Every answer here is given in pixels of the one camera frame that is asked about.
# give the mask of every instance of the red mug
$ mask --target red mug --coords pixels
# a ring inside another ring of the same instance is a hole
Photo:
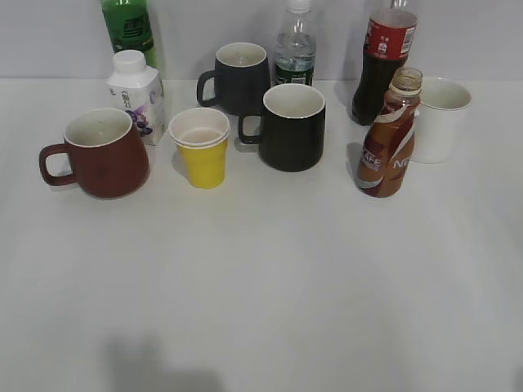
[[[47,157],[67,154],[71,174],[53,176]],[[131,117],[119,109],[94,109],[73,120],[64,143],[40,151],[40,172],[51,186],[77,182],[98,198],[117,198],[140,188],[149,176],[149,159]]]

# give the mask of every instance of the bottle cap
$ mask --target bottle cap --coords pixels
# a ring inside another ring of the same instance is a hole
[[[401,67],[396,70],[389,88],[402,96],[416,96],[422,90],[423,74],[410,67]]]
[[[296,14],[304,14],[311,10],[312,0],[287,0],[287,9]]]
[[[119,51],[113,56],[113,63],[116,72],[126,75],[141,74],[147,69],[141,51]]]

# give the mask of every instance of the red label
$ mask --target red label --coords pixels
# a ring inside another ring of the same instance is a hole
[[[394,28],[384,26],[371,19],[363,50],[378,59],[403,59],[409,55],[414,31],[416,31],[416,25]]]

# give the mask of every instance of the white wall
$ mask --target white wall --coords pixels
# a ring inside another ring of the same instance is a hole
[[[165,78],[197,78],[228,42],[272,50],[284,0],[150,0]],[[374,0],[315,0],[316,78],[358,78]],[[426,75],[521,79],[523,0],[414,0],[409,64]],[[97,0],[2,0],[0,77],[105,78],[111,47]]]

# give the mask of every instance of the white bottle cap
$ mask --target white bottle cap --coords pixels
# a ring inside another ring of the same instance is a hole
[[[113,56],[114,69],[120,74],[141,74],[147,70],[141,51],[119,51]]]
[[[311,10],[312,0],[287,0],[287,8],[295,14],[304,14]]]

